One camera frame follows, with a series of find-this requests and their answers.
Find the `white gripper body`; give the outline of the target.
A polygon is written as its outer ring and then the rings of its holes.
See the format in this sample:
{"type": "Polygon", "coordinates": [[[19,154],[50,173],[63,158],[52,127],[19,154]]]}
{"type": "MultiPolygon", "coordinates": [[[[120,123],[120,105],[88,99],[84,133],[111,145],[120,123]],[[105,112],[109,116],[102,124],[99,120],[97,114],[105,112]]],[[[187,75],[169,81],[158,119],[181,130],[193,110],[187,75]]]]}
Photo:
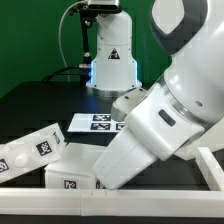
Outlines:
{"type": "Polygon", "coordinates": [[[93,166],[94,174],[109,190],[121,187],[156,160],[167,160],[204,132],[203,126],[174,109],[160,84],[151,87],[125,123],[93,166]]]}

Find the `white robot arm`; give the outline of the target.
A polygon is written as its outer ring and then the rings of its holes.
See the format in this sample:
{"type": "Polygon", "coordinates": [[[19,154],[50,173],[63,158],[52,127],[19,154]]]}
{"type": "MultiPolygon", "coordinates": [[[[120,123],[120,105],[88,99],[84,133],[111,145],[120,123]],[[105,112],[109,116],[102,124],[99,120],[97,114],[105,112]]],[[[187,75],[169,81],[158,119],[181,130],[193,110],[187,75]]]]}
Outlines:
{"type": "Polygon", "coordinates": [[[157,160],[189,159],[224,120],[224,0],[154,0],[150,25],[172,63],[149,90],[117,98],[112,118],[123,121],[93,166],[110,190],[157,160]]]}

